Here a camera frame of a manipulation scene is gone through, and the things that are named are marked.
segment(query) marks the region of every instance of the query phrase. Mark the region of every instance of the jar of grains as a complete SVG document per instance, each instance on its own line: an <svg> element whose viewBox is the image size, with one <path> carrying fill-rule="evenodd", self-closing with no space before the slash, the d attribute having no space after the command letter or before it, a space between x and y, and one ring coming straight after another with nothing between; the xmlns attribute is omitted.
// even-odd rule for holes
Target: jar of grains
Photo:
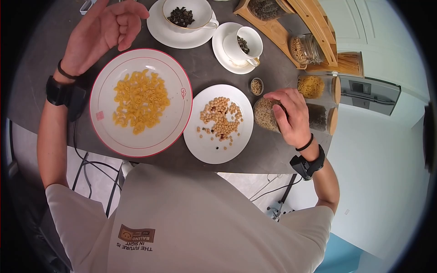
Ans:
<svg viewBox="0 0 437 273"><path fill-rule="evenodd" d="M323 62L325 55L313 34L291 37L289 42L291 56L298 63L307 65Z"/></svg>
<svg viewBox="0 0 437 273"><path fill-rule="evenodd" d="M306 104L309 114L310 129L333 135L337 128L338 110L317 104Z"/></svg>
<svg viewBox="0 0 437 273"><path fill-rule="evenodd" d="M273 105L275 104L281 103L278 100L260 98L253 106L253 119L262 128L280 133L273 112Z"/></svg>
<svg viewBox="0 0 437 273"><path fill-rule="evenodd" d="M298 90L305 99L340 103L340 77L330 75L300 75Z"/></svg>
<svg viewBox="0 0 437 273"><path fill-rule="evenodd" d="M256 18L262 21L270 21L294 13L287 0L250 0L247 7Z"/></svg>

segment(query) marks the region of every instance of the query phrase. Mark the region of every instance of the stainless steel appliance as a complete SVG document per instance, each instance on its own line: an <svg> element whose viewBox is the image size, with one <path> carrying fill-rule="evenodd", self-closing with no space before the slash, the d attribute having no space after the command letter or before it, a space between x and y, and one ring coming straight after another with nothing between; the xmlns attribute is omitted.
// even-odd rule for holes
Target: stainless steel appliance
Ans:
<svg viewBox="0 0 437 273"><path fill-rule="evenodd" d="M390 116L401 87L372 78L340 76L341 104L348 104Z"/></svg>

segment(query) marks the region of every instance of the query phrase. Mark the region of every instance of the white plate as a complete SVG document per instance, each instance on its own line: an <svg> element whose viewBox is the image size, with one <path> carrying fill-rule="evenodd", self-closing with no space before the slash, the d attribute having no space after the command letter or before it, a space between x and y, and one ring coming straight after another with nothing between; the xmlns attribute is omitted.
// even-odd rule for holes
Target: white plate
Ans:
<svg viewBox="0 0 437 273"><path fill-rule="evenodd" d="M238 125L238 133L231 133L234 140L232 146L229 146L230 141L219 141L215 137L215 134L208 135L205 131L201 130L197 133L197 126L200 128L211 128L215 121L210 121L208 124L203 123L200 120L200 112L203 111L205 105L213 100L215 97L229 98L230 102L234 102L240 107L243 114L243 122ZM231 120L231 114L227 114L229 121ZM198 159L209 164L220 164L228 162L241 153L244 147L249 142L253 129L253 111L247 97L239 89L226 85L218 84L213 85L202 92L200 92L193 100L193 114L188 121L187 127L184 131L184 139L190 152Z"/></svg>
<svg viewBox="0 0 437 273"><path fill-rule="evenodd" d="M134 71L148 69L165 80L170 99L160 117L161 123L147 128L138 135L128 125L115 125L112 113L119 106L114 101L117 82ZM130 157L157 154L170 147L182 134L190 118L193 93L190 80L180 64L170 55L149 48L133 49L112 59L97 76L90 96L90 116L97 135L115 152Z"/></svg>
<svg viewBox="0 0 437 273"><path fill-rule="evenodd" d="M146 20L150 34L161 44L172 48L195 48L208 42L214 35L214 29L202 28L192 33L176 33L166 27L162 16L163 0L156 1L149 10L150 17Z"/></svg>
<svg viewBox="0 0 437 273"><path fill-rule="evenodd" d="M212 50L217 58L218 62L227 70L235 74L247 74L255 69L255 67L249 64L247 61L236 63L232 61L225 53L223 49L223 40L225 37L241 28L242 25L228 22L218 26L217 30L212 37Z"/></svg>

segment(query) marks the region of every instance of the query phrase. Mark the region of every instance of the smiley face logo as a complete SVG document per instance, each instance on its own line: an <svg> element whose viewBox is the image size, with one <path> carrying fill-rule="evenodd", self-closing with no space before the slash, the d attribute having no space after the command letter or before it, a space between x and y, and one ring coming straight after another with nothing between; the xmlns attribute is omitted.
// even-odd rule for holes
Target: smiley face logo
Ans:
<svg viewBox="0 0 437 273"><path fill-rule="evenodd" d="M124 238L124 239L126 239L126 240L130 240L130 239L132 239L132 233L131 233L131 232L128 232L128 231L126 231L126 230L124 230L124 231L121 233L121 237Z"/></svg>

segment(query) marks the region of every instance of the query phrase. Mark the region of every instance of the red-rimmed plate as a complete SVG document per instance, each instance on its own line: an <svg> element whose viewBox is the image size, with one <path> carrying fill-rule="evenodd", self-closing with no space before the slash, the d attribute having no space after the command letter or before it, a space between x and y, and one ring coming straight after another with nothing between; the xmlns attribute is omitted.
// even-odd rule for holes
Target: red-rimmed plate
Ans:
<svg viewBox="0 0 437 273"><path fill-rule="evenodd" d="M112 113L119 106L114 101L114 87L125 75L148 69L147 75L158 73L165 80L167 106L160 123L138 135L133 127L115 125ZM170 55L155 49L127 51L112 59L97 76L90 96L91 121L99 138L115 152L130 157L152 156L170 147L187 126L193 105L190 80L182 66Z"/></svg>

